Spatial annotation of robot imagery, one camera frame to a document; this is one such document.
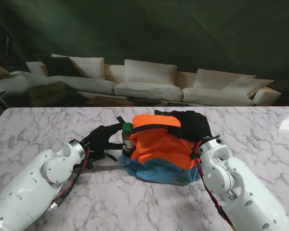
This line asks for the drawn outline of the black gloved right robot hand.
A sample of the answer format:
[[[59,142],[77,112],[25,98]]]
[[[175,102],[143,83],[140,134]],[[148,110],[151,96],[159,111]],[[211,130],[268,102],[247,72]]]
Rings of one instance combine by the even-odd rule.
[[[207,117],[201,113],[196,113],[195,111],[172,111],[170,116],[180,121],[181,128],[169,128],[169,134],[195,143],[205,137],[212,137]]]

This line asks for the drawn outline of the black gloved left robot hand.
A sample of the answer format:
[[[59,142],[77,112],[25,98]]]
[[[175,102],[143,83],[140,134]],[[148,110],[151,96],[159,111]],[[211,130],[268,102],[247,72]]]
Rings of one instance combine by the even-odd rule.
[[[121,123],[110,126],[99,126],[86,136],[80,144],[90,151],[104,152],[105,150],[121,150],[123,143],[111,143],[109,139],[112,135],[122,130]]]

